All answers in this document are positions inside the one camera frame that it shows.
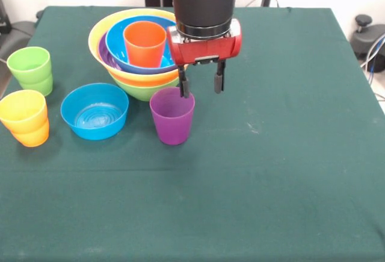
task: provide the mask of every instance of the black chair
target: black chair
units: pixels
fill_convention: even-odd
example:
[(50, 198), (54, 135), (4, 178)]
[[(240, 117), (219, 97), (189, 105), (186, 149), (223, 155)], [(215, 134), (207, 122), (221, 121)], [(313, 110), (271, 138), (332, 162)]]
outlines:
[(34, 22), (20, 21), (11, 23), (4, 4), (0, 0), (0, 98), (11, 79), (11, 73), (5, 61), (12, 52), (25, 47), (34, 32)]

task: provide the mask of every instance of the plastic bowl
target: plastic bowl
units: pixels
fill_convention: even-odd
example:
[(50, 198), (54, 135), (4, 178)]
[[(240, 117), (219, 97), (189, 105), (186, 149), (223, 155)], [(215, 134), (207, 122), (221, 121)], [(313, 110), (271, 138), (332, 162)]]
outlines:
[(130, 84), (132, 86), (159, 86), (161, 84), (170, 82), (170, 79), (173, 80), (178, 77), (178, 70), (172, 70), (166, 73), (159, 74), (150, 74), (150, 75), (140, 75), (129, 72), (124, 72), (118, 70), (110, 65), (107, 65), (97, 53), (99, 46), (99, 41), (103, 35), (118, 21), (138, 15), (154, 15), (159, 17), (164, 17), (170, 20), (175, 21), (175, 15), (173, 13), (159, 10), (159, 9), (150, 9), (150, 8), (136, 8), (128, 9), (120, 12), (111, 14), (102, 20), (98, 21), (97, 24), (92, 28), (90, 34), (88, 35), (88, 48), (90, 49), (93, 57), (105, 67), (106, 70), (117, 80), (125, 84)]
[(179, 78), (177, 77), (174, 80), (170, 81), (169, 83), (163, 84), (161, 86), (154, 86), (154, 87), (129, 86), (127, 84), (121, 83), (119, 80), (115, 80), (115, 82), (118, 84), (118, 86), (120, 86), (126, 93), (128, 93), (132, 97), (139, 99), (140, 101), (150, 101), (151, 97), (159, 89), (177, 86), (177, 84), (179, 83)]
[(81, 138), (103, 140), (123, 128), (128, 106), (128, 96), (119, 87), (93, 83), (70, 92), (61, 103), (60, 113)]
[(127, 56), (123, 32), (128, 25), (138, 21), (154, 22), (162, 26), (165, 30), (167, 29), (167, 27), (175, 25), (174, 21), (158, 16), (135, 16), (117, 22), (107, 32), (106, 46), (108, 52), (112, 55), (113, 59), (115, 59), (116, 63), (120, 66), (120, 68), (123, 71), (136, 74), (164, 73), (177, 68), (171, 57), (170, 46), (168, 45), (167, 41), (165, 43), (162, 63), (160, 67), (139, 67), (130, 64)]
[[(111, 67), (114, 67), (116, 68), (117, 70), (121, 70), (121, 68), (119, 67), (119, 65), (115, 62), (115, 59), (113, 59), (112, 55), (108, 52), (107, 50), (107, 46), (106, 46), (106, 43), (105, 43), (105, 37), (106, 37), (106, 34), (103, 35), (103, 37), (101, 38), (100, 42), (99, 42), (99, 47), (98, 47), (98, 56), (99, 58), (101, 58), (103, 60), (103, 62), (105, 62), (106, 64), (108, 64), (109, 66)], [(149, 86), (142, 86), (142, 83), (132, 83), (132, 82), (128, 82), (127, 80), (124, 80), (123, 78), (120, 78), (116, 75), (113, 75), (111, 73), (109, 73), (112, 78), (114, 80), (117, 80), (120, 82), (120, 84), (125, 84), (125, 85), (128, 85), (128, 86), (134, 86), (134, 87), (153, 87), (153, 86), (163, 86), (164, 84), (168, 84), (172, 81), (175, 80), (175, 77), (174, 76), (170, 76), (168, 79), (165, 79), (164, 82), (162, 84), (155, 84), (155, 85), (151, 85), (149, 84)]]

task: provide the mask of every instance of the orange cup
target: orange cup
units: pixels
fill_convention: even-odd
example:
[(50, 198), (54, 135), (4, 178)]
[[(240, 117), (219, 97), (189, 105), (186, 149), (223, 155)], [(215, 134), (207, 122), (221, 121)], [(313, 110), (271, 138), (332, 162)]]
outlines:
[(167, 38), (165, 29), (157, 23), (138, 21), (123, 31), (130, 64), (139, 67), (160, 67)]
[(49, 137), (45, 97), (36, 90), (18, 90), (0, 101), (0, 121), (24, 146), (42, 145)]

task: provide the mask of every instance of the purple cup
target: purple cup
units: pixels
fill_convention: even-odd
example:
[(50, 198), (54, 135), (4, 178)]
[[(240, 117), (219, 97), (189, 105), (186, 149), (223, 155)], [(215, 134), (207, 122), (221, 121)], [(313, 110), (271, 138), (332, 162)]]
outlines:
[(193, 122), (195, 98), (180, 97), (178, 87), (157, 91), (150, 99), (150, 108), (159, 139), (167, 145), (184, 143)]

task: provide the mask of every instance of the green tablecloth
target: green tablecloth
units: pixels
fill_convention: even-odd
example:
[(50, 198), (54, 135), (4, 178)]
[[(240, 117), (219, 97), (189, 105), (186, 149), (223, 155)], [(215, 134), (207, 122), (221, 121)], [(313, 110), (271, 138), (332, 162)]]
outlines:
[(113, 83), (87, 38), (122, 9), (49, 7), (29, 43), (52, 54), (51, 135), (29, 149), (0, 127), (1, 261), (385, 258), (385, 118), (331, 10), (236, 9), (225, 92), (215, 65), (188, 71), (191, 137), (171, 147), (132, 98), (108, 140), (60, 116), (71, 90)]

